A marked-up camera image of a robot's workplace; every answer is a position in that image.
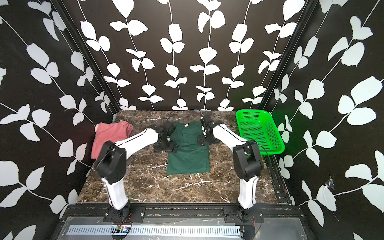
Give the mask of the dark green t-shirt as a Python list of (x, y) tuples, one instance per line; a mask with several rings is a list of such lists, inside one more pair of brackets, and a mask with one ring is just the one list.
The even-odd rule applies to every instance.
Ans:
[(175, 131), (170, 140), (177, 144), (177, 151), (170, 152), (167, 174), (197, 174), (210, 172), (209, 146), (201, 146), (198, 137), (203, 134), (202, 124), (192, 121), (188, 124), (175, 122)]

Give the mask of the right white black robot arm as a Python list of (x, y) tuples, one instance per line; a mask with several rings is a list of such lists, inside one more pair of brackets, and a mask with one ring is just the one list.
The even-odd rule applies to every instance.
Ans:
[(203, 134), (198, 136), (199, 145), (222, 142), (233, 152), (234, 171), (240, 179), (237, 215), (242, 222), (252, 220), (258, 212), (257, 183), (264, 169), (258, 143), (240, 137), (223, 122), (213, 121), (209, 115), (201, 117), (201, 123)]

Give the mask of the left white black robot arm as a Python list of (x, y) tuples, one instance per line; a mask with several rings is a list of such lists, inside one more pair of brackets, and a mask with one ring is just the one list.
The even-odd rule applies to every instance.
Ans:
[(94, 163), (94, 169), (101, 177), (109, 197), (109, 207), (104, 221), (107, 223), (127, 223), (131, 210), (125, 192), (124, 177), (127, 160), (134, 153), (153, 145), (155, 152), (176, 152), (177, 144), (170, 140), (175, 130), (172, 122), (152, 125), (139, 134), (116, 143), (106, 141)]

